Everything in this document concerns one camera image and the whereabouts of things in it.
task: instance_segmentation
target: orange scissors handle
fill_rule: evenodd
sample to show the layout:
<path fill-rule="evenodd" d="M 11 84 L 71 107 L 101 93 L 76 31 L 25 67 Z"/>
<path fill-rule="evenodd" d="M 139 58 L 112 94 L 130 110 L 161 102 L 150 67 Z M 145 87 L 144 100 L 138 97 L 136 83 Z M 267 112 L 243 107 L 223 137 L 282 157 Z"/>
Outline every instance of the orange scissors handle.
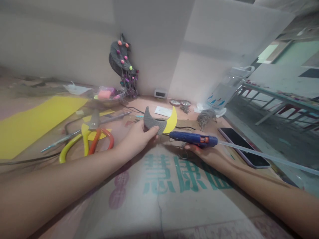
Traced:
<path fill-rule="evenodd" d="M 101 136 L 101 129 L 97 128 L 96 129 L 96 135 L 95 135 L 94 140 L 92 142 L 92 145 L 90 147 L 89 155 L 94 154 L 95 148 L 96 148 L 97 142 L 100 139 L 100 136 Z"/>
<path fill-rule="evenodd" d="M 107 135 L 109 137 L 109 139 L 110 139 L 110 145 L 109 145 L 107 150 L 109 150 L 109 149 L 114 147 L 114 137 L 113 137 L 113 135 L 107 129 L 97 128 L 96 129 L 96 135 L 95 135 L 94 140 L 92 142 L 92 145 L 90 147 L 89 155 L 94 154 L 97 142 L 100 139 L 101 132 L 103 132 L 105 135 Z"/>
<path fill-rule="evenodd" d="M 107 136 L 109 137 L 109 139 L 110 139 L 110 145 L 109 145 L 109 147 L 108 147 L 107 150 L 113 148 L 113 147 L 114 147 L 114 137 L 113 137 L 113 135 L 112 135 L 107 129 L 101 129 L 101 130 L 102 130 L 102 132 L 103 132 L 105 135 L 107 135 Z"/>

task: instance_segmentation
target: hand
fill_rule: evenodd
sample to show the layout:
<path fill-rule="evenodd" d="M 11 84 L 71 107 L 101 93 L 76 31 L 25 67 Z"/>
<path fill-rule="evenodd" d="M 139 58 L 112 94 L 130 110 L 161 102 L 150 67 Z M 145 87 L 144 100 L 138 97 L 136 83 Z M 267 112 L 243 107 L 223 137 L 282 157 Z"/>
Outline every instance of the hand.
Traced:
<path fill-rule="evenodd" d="M 144 120 L 140 120 L 131 127 L 116 149 L 126 160 L 130 160 L 141 152 L 150 141 L 154 142 L 158 138 L 159 129 L 158 126 L 154 126 L 147 131 Z"/>
<path fill-rule="evenodd" d="M 195 130 L 193 133 L 201 135 L 215 136 L 211 133 L 205 133 L 199 130 Z M 234 162 L 232 162 L 228 156 L 224 153 L 224 147 L 220 144 L 215 147 L 199 148 L 194 144 L 186 144 L 185 149 L 190 150 L 197 154 L 205 163 L 209 164 L 218 171 L 223 172 L 225 169 L 229 168 Z"/>

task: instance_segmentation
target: yellow scissors handle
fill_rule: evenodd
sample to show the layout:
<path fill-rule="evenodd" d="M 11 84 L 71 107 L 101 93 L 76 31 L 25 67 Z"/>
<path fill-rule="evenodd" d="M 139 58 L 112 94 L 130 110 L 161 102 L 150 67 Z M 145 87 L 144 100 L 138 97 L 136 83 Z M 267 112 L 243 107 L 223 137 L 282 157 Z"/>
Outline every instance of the yellow scissors handle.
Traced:
<path fill-rule="evenodd" d="M 84 156 L 89 154 L 89 134 L 91 131 L 87 130 L 83 134 L 83 143 L 84 143 Z"/>
<path fill-rule="evenodd" d="M 62 149 L 59 157 L 60 163 L 65 163 L 66 154 L 69 151 L 69 149 L 77 142 L 79 139 L 82 138 L 81 134 L 78 134 L 75 136 L 70 142 L 67 143 L 67 145 Z"/>

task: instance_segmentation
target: smartphone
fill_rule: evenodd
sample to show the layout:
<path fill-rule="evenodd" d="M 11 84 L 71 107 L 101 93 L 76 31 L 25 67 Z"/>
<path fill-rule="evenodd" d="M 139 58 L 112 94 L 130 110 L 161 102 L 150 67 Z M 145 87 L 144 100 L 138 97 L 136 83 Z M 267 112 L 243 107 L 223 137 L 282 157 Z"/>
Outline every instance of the smartphone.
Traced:
<path fill-rule="evenodd" d="M 219 128 L 218 131 L 225 137 L 225 139 L 233 144 L 254 150 L 234 129 Z M 245 162 L 252 168 L 270 168 L 271 165 L 263 157 L 245 152 L 240 149 L 235 150 L 245 160 Z"/>

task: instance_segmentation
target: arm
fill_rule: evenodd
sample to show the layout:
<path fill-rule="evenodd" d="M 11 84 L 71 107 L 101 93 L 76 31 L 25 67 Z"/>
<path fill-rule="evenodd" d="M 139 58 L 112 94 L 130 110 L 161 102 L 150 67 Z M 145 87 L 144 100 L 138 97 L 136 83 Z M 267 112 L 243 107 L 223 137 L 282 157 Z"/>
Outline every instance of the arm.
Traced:
<path fill-rule="evenodd" d="M 225 155 L 222 145 L 200 149 L 186 145 L 203 161 L 237 184 L 303 238 L 319 235 L 319 199 L 289 184 L 272 179 Z"/>
<path fill-rule="evenodd" d="M 26 238 L 131 160 L 158 132 L 136 123 L 114 149 L 38 170 L 0 186 L 1 238 Z"/>

